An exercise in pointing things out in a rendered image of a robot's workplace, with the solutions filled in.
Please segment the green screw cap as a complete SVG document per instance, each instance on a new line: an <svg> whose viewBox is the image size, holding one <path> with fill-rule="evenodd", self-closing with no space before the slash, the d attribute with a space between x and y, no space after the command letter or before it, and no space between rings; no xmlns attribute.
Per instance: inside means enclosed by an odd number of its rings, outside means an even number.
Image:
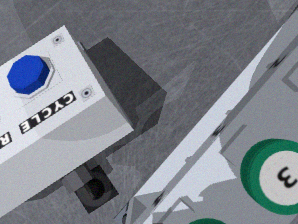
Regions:
<svg viewBox="0 0 298 224"><path fill-rule="evenodd" d="M189 224L226 224L220 220L212 219L212 218L202 218L195 221L190 222Z"/></svg>
<svg viewBox="0 0 298 224"><path fill-rule="evenodd" d="M265 139L244 155L240 178L247 194L279 215L298 214L298 142Z"/></svg>

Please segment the white control box with blue button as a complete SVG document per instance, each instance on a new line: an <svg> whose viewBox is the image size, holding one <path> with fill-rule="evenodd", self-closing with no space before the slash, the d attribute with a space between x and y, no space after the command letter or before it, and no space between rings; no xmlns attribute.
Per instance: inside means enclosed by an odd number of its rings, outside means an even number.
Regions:
<svg viewBox="0 0 298 224"><path fill-rule="evenodd" d="M6 62L0 66L0 217L58 179L90 214L118 192L100 165L90 170L86 161L134 129L65 26Z"/></svg>

